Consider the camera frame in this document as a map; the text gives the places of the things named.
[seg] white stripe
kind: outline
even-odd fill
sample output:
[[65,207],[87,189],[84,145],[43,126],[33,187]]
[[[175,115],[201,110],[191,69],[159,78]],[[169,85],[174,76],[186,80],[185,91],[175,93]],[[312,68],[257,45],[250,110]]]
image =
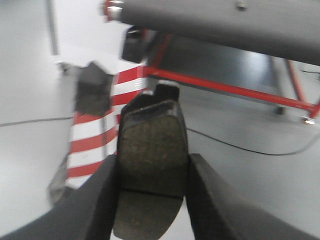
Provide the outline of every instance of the white stripe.
[[103,133],[102,118],[85,123],[75,124],[71,127],[71,132],[71,142],[98,136]]
[[[104,132],[102,128],[102,121],[103,119],[97,119],[85,123],[79,123],[75,124],[71,127],[72,136],[71,136],[71,142],[82,140],[82,139],[88,139],[95,136],[98,136]],[[105,121],[105,131],[110,130],[112,127],[114,127],[117,124],[117,121],[115,119],[115,114],[111,112],[110,114],[106,115],[104,117]]]
[[71,153],[68,156],[68,169],[81,167],[89,164],[101,162],[104,157],[105,146],[94,149]]
[[126,94],[133,91],[145,89],[145,88],[146,88],[146,79],[138,78],[132,81],[127,81],[127,82],[114,85],[111,95],[115,96],[119,94]]
[[111,112],[106,116],[104,124],[105,124],[105,131],[112,129],[117,124],[117,119],[116,119],[116,114],[114,109],[113,109],[113,112]]
[[112,155],[116,152],[117,150],[117,141],[118,141],[118,136],[116,136],[114,139],[112,139],[107,145],[107,155]]
[[65,185],[72,189],[78,189],[91,177],[91,175],[92,174],[85,176],[69,177],[67,180],[65,180]]
[[125,105],[127,105],[127,104],[113,106],[114,115],[121,114],[121,110],[124,108]]

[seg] screw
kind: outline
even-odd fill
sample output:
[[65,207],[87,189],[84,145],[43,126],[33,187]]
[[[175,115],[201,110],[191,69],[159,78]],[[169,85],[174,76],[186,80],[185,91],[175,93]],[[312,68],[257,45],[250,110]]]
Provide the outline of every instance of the screw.
[[238,0],[238,1],[236,1],[235,6],[236,6],[236,9],[237,9],[237,10],[242,11],[242,12],[246,11],[246,10],[247,10],[247,7],[248,7],[248,6],[247,6],[247,3],[245,2],[245,0]]

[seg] black cable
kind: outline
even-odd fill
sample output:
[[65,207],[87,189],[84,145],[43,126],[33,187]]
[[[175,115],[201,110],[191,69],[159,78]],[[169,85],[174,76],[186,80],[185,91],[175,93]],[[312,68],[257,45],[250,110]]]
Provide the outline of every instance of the black cable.
[[306,70],[302,70],[300,69],[301,72],[307,73],[307,74],[320,74],[319,71],[306,71]]
[[38,122],[70,120],[72,118],[73,118],[72,116],[67,116],[67,117],[55,117],[55,118],[43,118],[43,119],[32,119],[32,120],[25,120],[25,121],[15,121],[15,122],[1,123],[0,128],[13,126],[13,125],[38,123]]
[[240,147],[240,146],[237,146],[237,145],[233,145],[231,143],[228,143],[228,142],[225,142],[225,141],[222,141],[222,140],[219,140],[217,138],[214,138],[212,136],[209,136],[205,133],[202,133],[200,131],[197,131],[197,130],[194,130],[194,129],[191,129],[191,128],[186,128],[187,130],[193,132],[193,133],[196,133],[196,134],[199,134],[199,135],[202,135],[203,137],[206,137],[208,139],[211,139],[211,140],[214,140],[216,142],[219,142],[221,144],[225,144],[225,145],[228,145],[230,147],[234,147],[236,149],[240,149],[240,150],[244,150],[244,151],[247,151],[247,152],[251,152],[251,153],[255,153],[255,154],[262,154],[262,155],[267,155],[267,156],[291,156],[291,155],[296,155],[296,154],[300,154],[300,153],[303,153],[305,152],[307,149],[309,149],[310,147],[312,147],[313,144],[315,144],[315,142],[317,140],[320,139],[320,132],[315,135],[305,146],[303,146],[301,149],[297,150],[297,151],[293,151],[293,152],[288,152],[288,153],[267,153],[267,152],[260,152],[260,151],[254,151],[254,150],[250,150],[250,149],[247,149],[247,148],[244,148],[244,147]]

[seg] red metal frame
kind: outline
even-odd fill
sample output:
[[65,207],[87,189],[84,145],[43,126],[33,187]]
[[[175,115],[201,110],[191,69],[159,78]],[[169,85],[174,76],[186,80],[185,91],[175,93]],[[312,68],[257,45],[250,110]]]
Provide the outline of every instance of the red metal frame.
[[292,66],[291,61],[288,59],[285,59],[285,63],[286,63],[288,73],[290,75],[290,79],[291,79],[291,82],[292,82],[297,99],[300,101],[306,102],[305,95],[304,95],[302,88],[299,84],[298,78],[296,76],[296,73],[295,73],[294,67]]
[[273,94],[269,94],[261,91],[251,90],[243,87],[232,86],[232,85],[228,85],[220,82],[209,81],[209,80],[195,77],[195,76],[184,75],[184,74],[180,74],[172,71],[159,69],[157,68],[157,66],[161,62],[161,59],[167,49],[167,46],[169,45],[170,39],[171,39],[171,35],[165,36],[164,41],[160,45],[153,63],[150,66],[144,66],[143,75],[145,77],[152,75],[159,78],[174,80],[174,81],[185,83],[185,84],[190,84],[190,85],[204,87],[204,88],[213,89],[213,90],[219,90],[219,91],[223,91],[231,94],[263,100],[266,102],[303,109],[308,111],[309,117],[312,119],[318,116],[320,112],[320,101],[318,104],[312,104],[312,103],[306,102],[306,98],[303,94],[302,88],[300,87],[298,78],[295,75],[295,71],[291,61],[286,60],[286,64],[287,64],[288,72],[290,75],[290,79],[291,79],[294,91],[297,96],[297,100],[290,99],[283,96],[273,95]]

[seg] gray floor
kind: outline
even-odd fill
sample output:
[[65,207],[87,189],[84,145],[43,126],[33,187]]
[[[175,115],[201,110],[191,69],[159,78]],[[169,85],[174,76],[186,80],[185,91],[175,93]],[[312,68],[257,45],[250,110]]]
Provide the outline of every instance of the gray floor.
[[[44,0],[0,0],[0,124],[73,114],[75,77],[62,78],[53,65],[46,20]],[[215,51],[213,62],[194,63],[210,69],[201,71],[201,77],[278,92],[266,56]],[[193,51],[192,56],[199,53],[206,51]],[[172,63],[175,68],[186,69],[178,62]],[[312,84],[303,82],[311,101],[317,101],[319,91]],[[188,131],[190,152],[202,154],[257,205],[320,237],[319,125],[301,124],[305,113],[300,110],[275,115],[270,104],[187,86],[181,87],[180,101],[187,127],[215,139]],[[0,127],[0,236],[50,209],[46,187],[67,152],[70,124],[62,120]],[[183,231],[170,234],[181,238]]]

